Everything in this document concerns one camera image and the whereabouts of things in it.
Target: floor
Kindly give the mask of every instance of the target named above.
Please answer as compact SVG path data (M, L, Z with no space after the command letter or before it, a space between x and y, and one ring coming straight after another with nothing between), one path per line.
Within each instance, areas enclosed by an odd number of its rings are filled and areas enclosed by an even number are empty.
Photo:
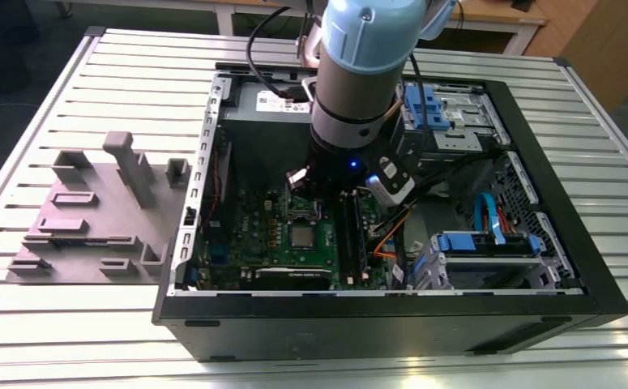
M89 25L169 32L217 33L214 16L202 11L74 4L72 17L61 19L52 2L30 0L28 5L41 37L37 42L16 47L30 74L26 88L17 92L0 93L0 168L34 114L36 107L29 105L38 105L46 95ZM248 35L258 21L260 16L236 15L237 35ZM280 18L269 26L265 34L294 38L297 31L298 21ZM612 117L628 137L628 100L612 112Z

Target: table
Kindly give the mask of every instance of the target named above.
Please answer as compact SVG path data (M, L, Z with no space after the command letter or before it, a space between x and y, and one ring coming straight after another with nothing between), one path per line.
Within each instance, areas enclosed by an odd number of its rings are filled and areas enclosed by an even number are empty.
M181 10L212 11L217 18L220 35L233 36L232 15L262 14L273 11L272 4L264 4L261 0L73 0L93 4L113 4L118 6L146 6L153 8L173 8ZM508 55L523 54L528 47L537 28L547 24L547 16L536 3L528 12L520 12L511 8L511 2L491 2L488 0L461 0L465 9L465 21L463 29L508 32L512 34L504 53ZM457 8L453 10L448 28L457 28ZM286 11L282 16L302 17L301 11Z
M190 158L214 62L244 61L240 37L89 33L0 172L0 383L551 389L576 380L628 387L628 317L511 356L197 364L166 328L150 324L156 286L5 284L58 150L81 147L93 162L108 161L105 132L126 130L150 163ZM549 58L435 50L417 50L416 58L427 75L507 82L628 298L628 142L577 75ZM260 40L254 61L293 65L292 42Z

